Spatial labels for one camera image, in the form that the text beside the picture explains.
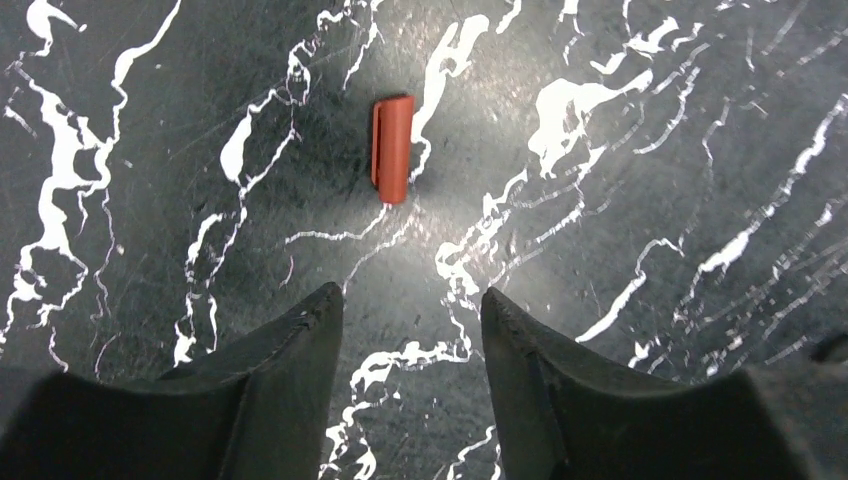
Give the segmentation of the red marker cap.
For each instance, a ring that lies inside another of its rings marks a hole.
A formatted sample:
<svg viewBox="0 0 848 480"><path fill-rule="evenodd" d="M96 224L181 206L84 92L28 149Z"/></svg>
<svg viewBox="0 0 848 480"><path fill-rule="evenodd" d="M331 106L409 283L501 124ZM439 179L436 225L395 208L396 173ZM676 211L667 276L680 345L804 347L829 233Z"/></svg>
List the red marker cap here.
<svg viewBox="0 0 848 480"><path fill-rule="evenodd" d="M372 111L371 182L381 202L407 197L415 97L399 95L375 103Z"/></svg>

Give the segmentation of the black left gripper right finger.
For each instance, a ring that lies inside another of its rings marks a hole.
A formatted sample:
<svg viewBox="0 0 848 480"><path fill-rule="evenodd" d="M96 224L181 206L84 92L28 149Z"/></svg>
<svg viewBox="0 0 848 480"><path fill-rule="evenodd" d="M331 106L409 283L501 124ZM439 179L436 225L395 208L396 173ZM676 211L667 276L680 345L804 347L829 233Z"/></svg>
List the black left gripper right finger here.
<svg viewBox="0 0 848 480"><path fill-rule="evenodd" d="M490 288L486 371L509 479L843 479L847 338L686 386L618 364Z"/></svg>

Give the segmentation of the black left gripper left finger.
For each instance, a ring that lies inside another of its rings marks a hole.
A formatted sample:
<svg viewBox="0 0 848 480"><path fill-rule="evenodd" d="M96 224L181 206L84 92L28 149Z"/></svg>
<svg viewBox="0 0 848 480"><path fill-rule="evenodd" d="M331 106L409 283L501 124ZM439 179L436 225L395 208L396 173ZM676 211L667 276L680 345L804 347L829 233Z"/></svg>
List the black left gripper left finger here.
<svg viewBox="0 0 848 480"><path fill-rule="evenodd" d="M154 380L1 371L5 479L314 479L343 332L326 283Z"/></svg>

